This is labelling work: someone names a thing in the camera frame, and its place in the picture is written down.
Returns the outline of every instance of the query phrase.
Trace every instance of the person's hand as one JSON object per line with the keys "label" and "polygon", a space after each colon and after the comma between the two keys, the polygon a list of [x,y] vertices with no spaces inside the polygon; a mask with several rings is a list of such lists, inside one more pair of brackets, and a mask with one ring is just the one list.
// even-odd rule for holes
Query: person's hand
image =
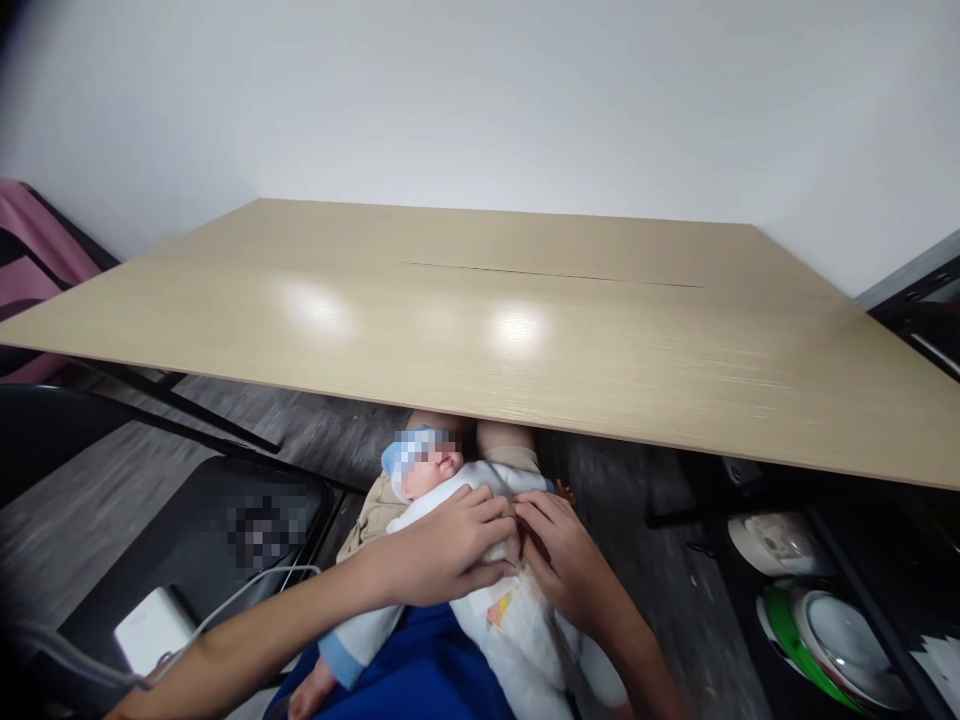
{"label": "person's hand", "polygon": [[513,511],[536,534],[524,541],[523,557],[540,589],[574,627],[596,638],[616,604],[630,602],[626,591],[569,502],[541,490],[514,500]]}
{"label": "person's hand", "polygon": [[480,564],[497,543],[519,543],[506,498],[490,488],[464,485],[437,508],[371,543],[365,556],[372,577],[384,583],[393,605],[435,605],[493,585],[516,568],[506,560]]}

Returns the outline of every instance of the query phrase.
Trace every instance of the table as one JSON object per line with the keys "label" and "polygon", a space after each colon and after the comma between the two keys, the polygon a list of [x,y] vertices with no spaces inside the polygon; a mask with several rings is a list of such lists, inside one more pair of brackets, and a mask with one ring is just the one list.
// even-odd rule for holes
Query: table
{"label": "table", "polygon": [[750,225],[260,199],[0,343],[960,488],[960,388]]}

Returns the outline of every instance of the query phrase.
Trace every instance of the power bank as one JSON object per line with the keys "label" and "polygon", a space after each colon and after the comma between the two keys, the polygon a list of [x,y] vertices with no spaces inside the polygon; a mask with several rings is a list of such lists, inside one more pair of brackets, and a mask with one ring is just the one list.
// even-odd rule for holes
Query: power bank
{"label": "power bank", "polygon": [[145,597],[113,631],[130,669],[146,677],[190,640],[196,626],[166,588]]}

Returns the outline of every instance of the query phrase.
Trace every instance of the cable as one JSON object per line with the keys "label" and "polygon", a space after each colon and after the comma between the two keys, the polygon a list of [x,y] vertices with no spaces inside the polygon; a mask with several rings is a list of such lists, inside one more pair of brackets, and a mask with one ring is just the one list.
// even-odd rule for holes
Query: cable
{"label": "cable", "polygon": [[207,618],[197,626],[196,630],[193,631],[193,635],[190,636],[187,644],[170,658],[170,660],[163,666],[163,669],[160,671],[157,677],[152,681],[147,680],[145,677],[138,675],[137,673],[124,673],[108,665],[104,665],[97,660],[94,660],[92,657],[84,653],[69,640],[63,637],[63,635],[54,630],[50,630],[49,628],[45,628],[40,625],[34,625],[32,623],[22,623],[13,625],[11,630],[13,630],[13,634],[15,635],[16,639],[21,643],[29,644],[38,650],[43,650],[65,668],[72,670],[88,680],[93,680],[94,682],[98,682],[101,685],[106,685],[108,687],[137,687],[141,690],[149,691],[153,690],[153,688],[157,686],[157,683],[159,683],[164,676],[170,672],[170,669],[180,661],[180,658],[182,658],[184,653],[190,649],[190,646],[193,645],[198,637],[200,637],[207,626],[213,622],[214,618],[223,612],[223,610],[230,605],[230,603],[232,603],[248,588],[256,584],[259,580],[266,577],[270,573],[291,572],[293,570],[310,570],[314,575],[320,574],[320,568],[318,568],[316,565],[289,565],[287,567],[267,568],[263,572],[259,573],[256,577],[247,582],[246,585],[231,595],[230,598],[220,607],[207,615]]}

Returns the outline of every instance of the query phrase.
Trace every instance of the white onesie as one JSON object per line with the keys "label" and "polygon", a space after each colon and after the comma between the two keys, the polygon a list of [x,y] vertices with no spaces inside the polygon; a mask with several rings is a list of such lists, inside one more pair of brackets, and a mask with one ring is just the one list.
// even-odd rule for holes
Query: white onesie
{"label": "white onesie", "polygon": [[[453,478],[414,500],[387,526],[387,532],[419,520],[463,485],[487,485],[494,495],[511,501],[522,492],[553,489],[550,481],[536,473],[498,463],[467,463]],[[454,600],[450,607],[487,659],[518,720],[572,718],[565,691],[577,667],[602,705],[616,708],[626,702],[626,689],[610,660],[547,604],[525,563],[516,577]],[[390,637],[402,612],[402,607],[395,606],[365,613],[321,638],[320,654],[341,685],[353,686]]]}

